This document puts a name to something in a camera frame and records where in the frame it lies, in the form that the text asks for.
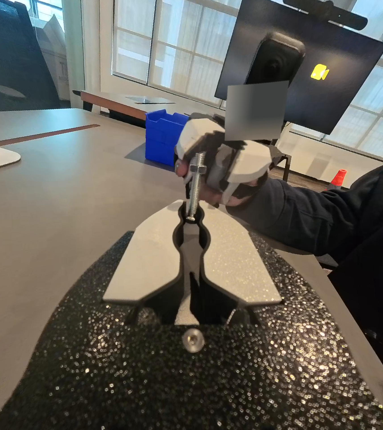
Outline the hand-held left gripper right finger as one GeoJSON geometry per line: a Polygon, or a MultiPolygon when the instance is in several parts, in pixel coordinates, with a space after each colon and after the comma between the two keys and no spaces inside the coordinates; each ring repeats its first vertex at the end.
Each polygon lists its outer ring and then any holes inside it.
{"type": "Polygon", "coordinates": [[[253,310],[282,298],[248,230],[208,203],[196,219],[202,252],[192,313],[200,324],[257,324],[253,310]]]}

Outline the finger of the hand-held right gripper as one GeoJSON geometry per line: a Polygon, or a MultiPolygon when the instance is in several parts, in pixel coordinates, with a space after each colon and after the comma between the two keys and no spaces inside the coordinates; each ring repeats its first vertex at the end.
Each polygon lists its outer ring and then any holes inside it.
{"type": "Polygon", "coordinates": [[[187,184],[192,158],[205,152],[205,183],[219,185],[226,174],[224,120],[188,120],[175,146],[175,173],[187,184]]]}
{"type": "Polygon", "coordinates": [[[243,147],[232,156],[221,180],[221,204],[227,205],[232,197],[242,200],[253,196],[265,181],[272,162],[269,145],[244,141],[243,147]]]}

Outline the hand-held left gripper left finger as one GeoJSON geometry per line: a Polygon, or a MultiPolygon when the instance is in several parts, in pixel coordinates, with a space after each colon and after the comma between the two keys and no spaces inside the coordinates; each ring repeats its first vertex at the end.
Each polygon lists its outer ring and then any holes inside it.
{"type": "Polygon", "coordinates": [[[184,256],[184,212],[177,200],[145,219],[129,244],[103,295],[107,304],[131,306],[125,324],[192,324],[192,268],[184,256]]]}

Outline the blue plastic bin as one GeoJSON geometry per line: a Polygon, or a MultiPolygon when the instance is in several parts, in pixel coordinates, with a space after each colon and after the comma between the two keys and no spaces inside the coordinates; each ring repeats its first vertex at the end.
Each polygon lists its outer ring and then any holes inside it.
{"type": "Polygon", "coordinates": [[[148,112],[145,116],[145,159],[173,167],[174,148],[189,116],[169,114],[165,109],[148,112]]]}

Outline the metal hex bolt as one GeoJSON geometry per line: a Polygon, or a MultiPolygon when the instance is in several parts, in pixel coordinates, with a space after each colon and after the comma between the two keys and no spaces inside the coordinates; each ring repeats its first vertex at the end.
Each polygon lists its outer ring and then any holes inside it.
{"type": "Polygon", "coordinates": [[[187,211],[187,214],[189,215],[196,214],[199,207],[200,186],[202,178],[206,173],[205,155],[205,151],[197,153],[189,166],[190,173],[192,174],[189,191],[189,206],[187,211]]]}

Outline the person's right forearm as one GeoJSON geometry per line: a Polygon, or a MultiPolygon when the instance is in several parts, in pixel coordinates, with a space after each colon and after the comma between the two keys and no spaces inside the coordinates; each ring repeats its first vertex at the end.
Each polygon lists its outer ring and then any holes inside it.
{"type": "Polygon", "coordinates": [[[226,209],[286,246],[328,254],[340,264],[353,249],[361,200],[353,188],[316,192],[270,178],[253,196],[226,209]]]}

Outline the person's right hand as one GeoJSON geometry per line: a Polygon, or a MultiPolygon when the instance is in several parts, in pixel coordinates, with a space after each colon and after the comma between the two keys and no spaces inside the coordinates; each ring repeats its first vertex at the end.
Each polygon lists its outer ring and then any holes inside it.
{"type": "MultiPolygon", "coordinates": [[[[185,178],[189,173],[188,163],[181,160],[181,159],[177,159],[175,166],[174,166],[174,171],[178,177],[185,178]]],[[[205,184],[204,180],[202,180],[201,186],[200,186],[199,197],[201,200],[204,200],[213,206],[222,204],[224,206],[235,207],[235,206],[240,206],[243,203],[248,202],[248,200],[250,200],[252,196],[245,196],[243,198],[231,196],[230,199],[227,201],[227,203],[223,203],[222,202],[222,194],[216,190],[213,190],[209,186],[207,186],[205,184]]]]}

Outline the black video conference bar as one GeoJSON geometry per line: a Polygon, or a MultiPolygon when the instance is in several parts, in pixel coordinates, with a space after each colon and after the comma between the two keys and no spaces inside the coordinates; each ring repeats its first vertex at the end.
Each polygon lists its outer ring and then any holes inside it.
{"type": "Polygon", "coordinates": [[[354,30],[363,30],[368,19],[334,5],[333,1],[283,0],[285,5],[297,8],[322,22],[333,22],[354,30]]]}

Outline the black flat screen monitor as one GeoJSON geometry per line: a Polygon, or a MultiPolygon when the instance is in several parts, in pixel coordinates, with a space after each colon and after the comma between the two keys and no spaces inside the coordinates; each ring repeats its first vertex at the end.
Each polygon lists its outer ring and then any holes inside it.
{"type": "MultiPolygon", "coordinates": [[[[287,91],[286,122],[330,134],[383,54],[383,42],[346,26],[322,22],[268,0],[242,1],[215,97],[227,102],[227,67],[250,59],[269,32],[304,45],[304,58],[287,91]]],[[[227,139],[227,105],[225,113],[227,139]]]]}

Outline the orange traffic cone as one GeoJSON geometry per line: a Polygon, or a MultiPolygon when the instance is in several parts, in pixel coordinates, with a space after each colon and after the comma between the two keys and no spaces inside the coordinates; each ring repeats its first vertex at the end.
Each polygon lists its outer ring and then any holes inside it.
{"type": "Polygon", "coordinates": [[[340,190],[342,188],[345,176],[347,174],[347,170],[345,169],[340,169],[335,177],[333,178],[333,180],[330,182],[327,190],[340,190]]]}

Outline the gridded window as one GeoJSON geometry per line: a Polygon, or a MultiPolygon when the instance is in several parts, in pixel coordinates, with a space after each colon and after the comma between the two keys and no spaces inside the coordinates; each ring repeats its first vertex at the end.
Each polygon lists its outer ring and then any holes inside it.
{"type": "MultiPolygon", "coordinates": [[[[359,32],[383,41],[383,1],[334,1],[364,16],[359,32]]],[[[221,108],[215,97],[241,1],[114,1],[112,73],[221,108]]],[[[329,134],[293,134],[383,159],[383,56],[329,134]]]]}

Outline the low wood edged table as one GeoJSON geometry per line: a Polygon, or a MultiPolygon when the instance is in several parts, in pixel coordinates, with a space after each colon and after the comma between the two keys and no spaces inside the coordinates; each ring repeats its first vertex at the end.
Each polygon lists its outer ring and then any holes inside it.
{"type": "Polygon", "coordinates": [[[101,110],[108,110],[109,118],[141,128],[145,128],[146,113],[166,110],[169,114],[186,114],[179,104],[156,96],[90,92],[89,90],[73,90],[73,93],[80,96],[84,110],[91,112],[93,106],[98,106],[101,110]]]}

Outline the person's dark clothed torso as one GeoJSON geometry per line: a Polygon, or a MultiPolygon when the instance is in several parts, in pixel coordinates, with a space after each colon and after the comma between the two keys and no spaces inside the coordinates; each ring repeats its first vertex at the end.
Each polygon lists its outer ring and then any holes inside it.
{"type": "Polygon", "coordinates": [[[338,195],[347,212],[329,279],[383,363],[383,166],[338,195]]]}

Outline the cardboard box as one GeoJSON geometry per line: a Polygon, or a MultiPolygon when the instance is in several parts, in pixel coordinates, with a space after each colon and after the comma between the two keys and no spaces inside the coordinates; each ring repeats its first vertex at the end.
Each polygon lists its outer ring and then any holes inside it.
{"type": "Polygon", "coordinates": [[[59,21],[55,15],[49,21],[34,19],[33,27],[59,99],[70,100],[65,33],[59,21]]]}

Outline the black mesh office chair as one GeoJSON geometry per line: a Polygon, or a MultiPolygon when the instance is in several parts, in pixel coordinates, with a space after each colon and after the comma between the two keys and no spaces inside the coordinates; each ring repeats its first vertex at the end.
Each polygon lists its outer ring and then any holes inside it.
{"type": "Polygon", "coordinates": [[[0,1],[0,111],[59,108],[26,6],[0,1]]]}

